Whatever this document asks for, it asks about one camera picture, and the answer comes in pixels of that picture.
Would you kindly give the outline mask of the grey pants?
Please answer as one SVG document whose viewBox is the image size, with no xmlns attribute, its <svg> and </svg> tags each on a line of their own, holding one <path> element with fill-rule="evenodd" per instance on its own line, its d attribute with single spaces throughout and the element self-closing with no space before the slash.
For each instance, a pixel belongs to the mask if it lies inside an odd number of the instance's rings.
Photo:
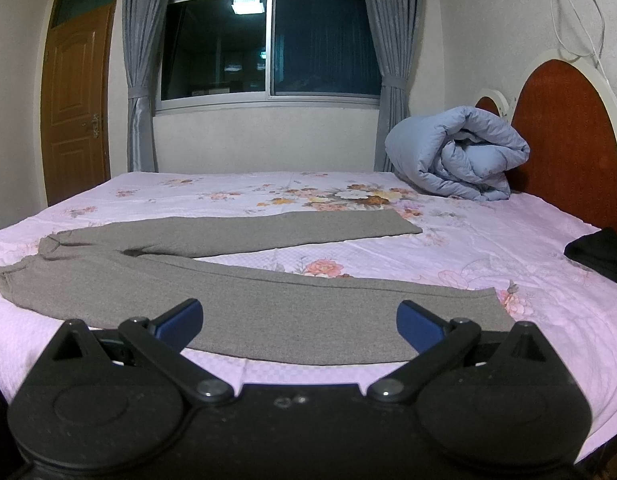
<svg viewBox="0 0 617 480">
<path fill-rule="evenodd" d="M 287 212 L 234 218 L 116 222 L 44 237 L 36 254 L 0 266 L 0 294 L 51 318 L 115 328 L 201 302 L 197 350 L 300 365 L 409 360 L 397 307 L 411 300 L 440 318 L 510 330 L 495 292 L 378 278 L 310 278 L 224 266 L 219 255 L 417 234 L 392 210 Z"/>
</svg>

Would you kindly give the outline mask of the pink floral bed sheet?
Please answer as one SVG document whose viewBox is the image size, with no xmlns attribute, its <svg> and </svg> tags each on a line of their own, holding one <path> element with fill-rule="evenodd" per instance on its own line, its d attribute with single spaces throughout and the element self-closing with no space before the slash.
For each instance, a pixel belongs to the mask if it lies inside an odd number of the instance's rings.
<svg viewBox="0 0 617 480">
<path fill-rule="evenodd" d="M 122 174 L 1 229 L 0 266 L 35 254 L 50 233 L 110 222 L 388 208 L 420 233 L 269 250 L 230 263 L 316 278 L 494 289 L 513 318 L 540 326 L 578 379 L 593 412 L 583 453 L 615 437 L 617 284 L 563 252 L 592 227 L 529 194 L 499 202 L 453 200 L 420 194 L 380 172 Z"/>
</svg>

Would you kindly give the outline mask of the blue rolled duvet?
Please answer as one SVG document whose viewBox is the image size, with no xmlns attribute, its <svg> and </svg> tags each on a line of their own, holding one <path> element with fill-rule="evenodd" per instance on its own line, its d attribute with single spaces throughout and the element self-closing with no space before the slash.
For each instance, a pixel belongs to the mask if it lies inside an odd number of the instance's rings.
<svg viewBox="0 0 617 480">
<path fill-rule="evenodd" d="M 531 154 L 508 122 L 471 106 L 406 118 L 389 132 L 385 147 L 397 175 L 415 188 L 477 202 L 507 200 L 506 172 Z"/>
</svg>

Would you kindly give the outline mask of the black cloth on bed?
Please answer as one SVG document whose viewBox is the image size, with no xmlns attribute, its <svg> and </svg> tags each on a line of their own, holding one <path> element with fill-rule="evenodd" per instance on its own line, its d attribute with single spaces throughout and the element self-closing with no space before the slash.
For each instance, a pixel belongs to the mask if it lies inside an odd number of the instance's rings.
<svg viewBox="0 0 617 480">
<path fill-rule="evenodd" d="M 617 232 L 612 228 L 584 235 L 570 242 L 563 251 L 572 261 L 617 283 Z"/>
</svg>

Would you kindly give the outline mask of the red wooden headboard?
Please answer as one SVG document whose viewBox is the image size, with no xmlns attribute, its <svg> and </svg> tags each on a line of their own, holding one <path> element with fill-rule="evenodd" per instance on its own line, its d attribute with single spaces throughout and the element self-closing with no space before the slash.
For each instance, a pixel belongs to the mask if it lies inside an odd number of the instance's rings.
<svg viewBox="0 0 617 480">
<path fill-rule="evenodd" d="M 588 62 L 546 51 L 514 99 L 482 89 L 476 106 L 507 120 L 531 148 L 507 179 L 597 228 L 617 232 L 617 97 Z"/>
</svg>

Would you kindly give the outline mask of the brown wooden door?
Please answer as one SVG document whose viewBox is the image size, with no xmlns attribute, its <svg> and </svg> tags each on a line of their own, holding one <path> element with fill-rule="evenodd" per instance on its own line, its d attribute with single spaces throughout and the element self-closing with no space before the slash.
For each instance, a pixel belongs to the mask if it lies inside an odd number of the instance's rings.
<svg viewBox="0 0 617 480">
<path fill-rule="evenodd" d="M 40 87 L 47 203 L 110 178 L 108 75 L 116 0 L 54 0 Z"/>
</svg>

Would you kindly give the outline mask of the right grey curtain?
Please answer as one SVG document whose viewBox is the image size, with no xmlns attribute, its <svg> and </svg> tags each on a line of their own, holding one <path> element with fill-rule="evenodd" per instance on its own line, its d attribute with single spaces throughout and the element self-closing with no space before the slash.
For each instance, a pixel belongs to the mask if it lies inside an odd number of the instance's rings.
<svg viewBox="0 0 617 480">
<path fill-rule="evenodd" d="M 374 167 L 390 171 L 385 142 L 390 130 L 409 114 L 409 79 L 423 28 L 423 0 L 365 3 L 381 76 Z"/>
</svg>

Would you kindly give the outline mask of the grey curtain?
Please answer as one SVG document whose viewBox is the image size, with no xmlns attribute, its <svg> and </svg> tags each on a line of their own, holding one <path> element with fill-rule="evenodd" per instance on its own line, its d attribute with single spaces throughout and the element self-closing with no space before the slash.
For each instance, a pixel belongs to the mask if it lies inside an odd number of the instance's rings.
<svg viewBox="0 0 617 480">
<path fill-rule="evenodd" d="M 158 49 L 170 0 L 123 0 L 122 39 L 127 82 L 127 169 L 155 172 L 153 99 Z"/>
<path fill-rule="evenodd" d="M 385 142 L 390 130 L 409 114 L 409 79 L 423 28 L 423 0 L 365 3 L 381 76 L 374 167 L 390 171 Z"/>
</svg>

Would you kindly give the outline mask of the left grey curtain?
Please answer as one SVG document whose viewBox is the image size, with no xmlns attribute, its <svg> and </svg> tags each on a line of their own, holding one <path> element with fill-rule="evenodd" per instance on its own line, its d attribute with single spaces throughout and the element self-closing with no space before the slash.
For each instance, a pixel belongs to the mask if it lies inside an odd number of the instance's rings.
<svg viewBox="0 0 617 480">
<path fill-rule="evenodd" d="M 153 99 L 158 49 L 170 0 L 123 0 L 122 39 L 127 82 L 127 169 L 155 172 Z"/>
</svg>

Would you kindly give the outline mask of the window with white frame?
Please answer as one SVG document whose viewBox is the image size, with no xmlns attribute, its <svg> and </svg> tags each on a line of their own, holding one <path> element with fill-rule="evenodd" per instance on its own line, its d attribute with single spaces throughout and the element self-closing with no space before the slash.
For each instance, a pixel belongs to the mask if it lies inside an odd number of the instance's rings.
<svg viewBox="0 0 617 480">
<path fill-rule="evenodd" d="M 365 0 L 170 0 L 160 110 L 256 102 L 366 104 L 380 72 Z"/>
</svg>

